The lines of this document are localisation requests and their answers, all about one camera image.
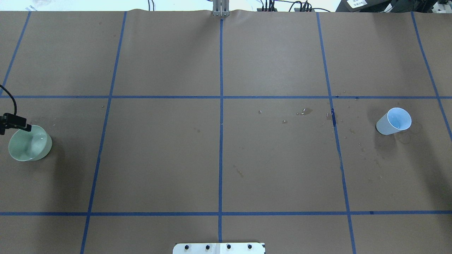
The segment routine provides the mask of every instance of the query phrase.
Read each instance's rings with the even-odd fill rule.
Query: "metal bracket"
[[[213,0],[212,14],[216,17],[229,16],[229,0]]]
[[[176,244],[173,254],[265,254],[265,243]]]

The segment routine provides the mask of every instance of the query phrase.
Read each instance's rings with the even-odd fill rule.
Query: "metal post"
[[[217,17],[229,16],[229,0],[213,0],[212,14]]]

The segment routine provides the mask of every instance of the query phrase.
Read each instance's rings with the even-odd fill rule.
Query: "water droplet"
[[[312,109],[310,108],[304,108],[303,112],[301,113],[302,116],[308,115],[312,112]]]

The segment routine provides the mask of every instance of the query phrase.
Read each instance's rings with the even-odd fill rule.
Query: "cup rim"
[[[394,110],[394,109],[397,109],[397,110],[401,109],[401,110],[403,111],[403,113],[407,114],[407,115],[410,117],[410,125],[409,125],[407,128],[405,128],[405,129],[397,128],[397,127],[395,127],[394,125],[392,125],[391,121],[389,121],[389,113],[391,112],[391,110]],[[389,124],[390,124],[394,129],[397,129],[397,130],[399,130],[399,131],[407,130],[407,129],[411,126],[411,123],[412,123],[412,119],[411,119],[410,113],[408,113],[408,111],[404,110],[403,108],[399,108],[399,107],[391,108],[391,109],[388,111],[388,113],[387,113],[387,115],[386,115],[386,118],[387,118]]]

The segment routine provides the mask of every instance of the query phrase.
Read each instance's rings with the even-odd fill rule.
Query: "white paper label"
[[[350,5],[350,7],[352,7],[353,9],[361,7],[366,5],[366,1],[365,0],[347,0],[347,3]]]

